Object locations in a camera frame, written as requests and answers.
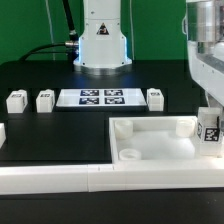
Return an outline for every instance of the black tabletop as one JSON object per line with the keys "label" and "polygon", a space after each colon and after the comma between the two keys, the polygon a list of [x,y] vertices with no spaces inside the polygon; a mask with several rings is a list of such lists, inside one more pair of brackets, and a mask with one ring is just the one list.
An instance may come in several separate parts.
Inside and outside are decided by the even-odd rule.
{"label": "black tabletop", "polygon": [[[69,88],[141,88],[144,95],[159,88],[165,108],[36,113],[40,90],[53,89],[57,98],[61,89]],[[9,115],[5,100],[18,89],[27,90],[29,106],[22,115]],[[139,61],[130,72],[101,78],[75,73],[63,61],[8,62],[0,66],[0,122],[7,133],[0,164],[109,163],[109,117],[196,115],[203,105],[203,90],[191,80],[186,61]],[[11,195],[0,196],[0,223],[221,224],[223,208],[222,188]]]}

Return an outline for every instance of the white robot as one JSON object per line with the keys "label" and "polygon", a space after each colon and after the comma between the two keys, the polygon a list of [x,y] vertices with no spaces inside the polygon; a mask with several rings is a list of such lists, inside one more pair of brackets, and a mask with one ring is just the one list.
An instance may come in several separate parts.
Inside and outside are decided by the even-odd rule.
{"label": "white robot", "polygon": [[211,106],[222,107],[224,1],[187,0],[186,2],[185,22],[191,76],[206,91],[208,98],[213,98]]}
{"label": "white robot", "polygon": [[83,0],[85,30],[79,39],[74,69],[111,75],[130,68],[126,37],[120,29],[121,0]]}

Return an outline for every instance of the green background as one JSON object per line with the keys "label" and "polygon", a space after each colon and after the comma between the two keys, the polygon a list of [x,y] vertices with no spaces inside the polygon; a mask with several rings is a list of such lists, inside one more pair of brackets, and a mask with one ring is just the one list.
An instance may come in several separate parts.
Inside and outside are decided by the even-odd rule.
{"label": "green background", "polygon": [[[136,60],[186,59],[186,37],[181,22],[185,0],[133,0],[133,24]],[[69,39],[69,30],[61,0],[49,0],[55,42]],[[83,31],[82,0],[70,0],[79,34]],[[45,0],[0,1],[0,64],[18,60],[29,50],[51,43]],[[128,39],[131,54],[129,0],[122,0],[121,28]],[[52,55],[29,59],[52,59]],[[56,59],[66,59],[57,55]]]}

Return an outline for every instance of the black sticker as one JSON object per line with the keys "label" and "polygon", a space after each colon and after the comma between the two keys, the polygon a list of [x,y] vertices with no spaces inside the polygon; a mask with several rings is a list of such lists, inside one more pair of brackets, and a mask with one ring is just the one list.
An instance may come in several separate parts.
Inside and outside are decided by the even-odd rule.
{"label": "black sticker", "polygon": [[151,96],[160,96],[160,93],[151,93]]}
{"label": "black sticker", "polygon": [[97,35],[109,35],[109,32],[107,30],[107,27],[105,26],[104,23],[102,23],[102,25],[100,26]]}
{"label": "black sticker", "polygon": [[79,104],[80,105],[95,105],[99,104],[99,98],[80,98]]}
{"label": "black sticker", "polygon": [[41,94],[40,97],[50,97],[50,94]]}
{"label": "black sticker", "polygon": [[81,90],[81,96],[99,96],[99,90]]}
{"label": "black sticker", "polygon": [[105,96],[123,96],[123,91],[121,89],[114,90],[114,89],[107,89],[104,90]]}
{"label": "black sticker", "polygon": [[201,139],[201,135],[202,135],[202,125],[200,123],[198,124],[197,134],[198,134],[198,137]]}
{"label": "black sticker", "polygon": [[123,97],[106,97],[105,104],[125,104]]}
{"label": "black sticker", "polygon": [[205,142],[218,142],[220,130],[218,128],[205,129]]}
{"label": "black sticker", "polygon": [[19,97],[21,97],[21,96],[22,96],[22,94],[13,94],[13,95],[12,95],[13,98],[19,98]]}

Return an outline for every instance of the white box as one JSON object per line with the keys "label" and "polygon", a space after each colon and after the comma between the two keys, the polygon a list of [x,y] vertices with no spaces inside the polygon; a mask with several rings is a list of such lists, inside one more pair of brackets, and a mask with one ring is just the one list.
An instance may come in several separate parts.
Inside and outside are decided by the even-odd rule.
{"label": "white box", "polygon": [[163,111],[164,97],[160,89],[147,90],[147,104],[150,111]]}
{"label": "white box", "polygon": [[51,113],[55,104],[55,95],[53,90],[40,91],[37,99],[37,112],[38,113]]}
{"label": "white box", "polygon": [[27,92],[25,90],[12,91],[6,100],[8,113],[23,113],[27,103]]}
{"label": "white box", "polygon": [[197,136],[200,141],[200,154],[220,156],[222,153],[223,133],[217,126],[220,108],[200,107],[198,111]]}
{"label": "white box", "polygon": [[1,149],[5,139],[6,139],[5,126],[4,126],[4,124],[0,124],[0,149]]}

